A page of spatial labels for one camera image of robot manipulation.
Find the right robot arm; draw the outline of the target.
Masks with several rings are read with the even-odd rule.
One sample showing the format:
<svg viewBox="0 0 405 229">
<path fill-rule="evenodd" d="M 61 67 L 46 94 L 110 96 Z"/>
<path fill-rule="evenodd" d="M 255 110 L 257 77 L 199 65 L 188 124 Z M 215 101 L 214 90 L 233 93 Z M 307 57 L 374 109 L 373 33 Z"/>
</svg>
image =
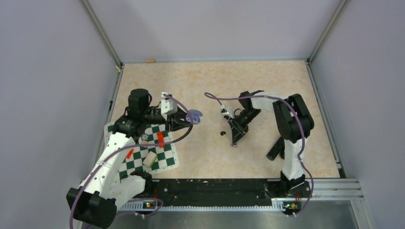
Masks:
<svg viewBox="0 0 405 229">
<path fill-rule="evenodd" d="M 239 102 L 243 109 L 239 114 L 228 114 L 228 109 L 222 107 L 222 115 L 231 128 L 231 145 L 248 132 L 249 123 L 263 110 L 273 112 L 280 138 L 267 153 L 267 159 L 273 161 L 277 156 L 284 159 L 280 172 L 280 191 L 287 197 L 294 196 L 299 186 L 305 183 L 305 174 L 301 158 L 303 147 L 311 130 L 314 128 L 313 118 L 300 94 L 279 98 L 270 93 L 258 90 L 242 92 Z"/>
</svg>

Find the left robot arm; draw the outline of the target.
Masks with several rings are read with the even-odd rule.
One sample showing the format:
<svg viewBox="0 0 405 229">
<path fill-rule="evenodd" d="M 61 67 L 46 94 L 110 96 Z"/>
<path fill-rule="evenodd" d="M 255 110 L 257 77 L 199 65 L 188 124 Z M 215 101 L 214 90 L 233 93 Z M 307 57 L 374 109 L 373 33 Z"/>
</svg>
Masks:
<svg viewBox="0 0 405 229">
<path fill-rule="evenodd" d="M 148 125 L 164 125 L 169 132 L 188 128 L 201 122 L 201 112 L 188 110 L 168 93 L 161 94 L 159 106 L 152 106 L 152 96 L 146 89 L 134 89 L 128 96 L 128 106 L 117 119 L 102 155 L 87 178 L 77 188 L 66 194 L 70 208 L 69 228 L 74 220 L 107 229 L 114 221 L 118 210 L 136 195 L 148 197 L 153 184 L 146 175 L 129 175 L 115 182 L 124 159 L 142 144 L 141 137 Z"/>
</svg>

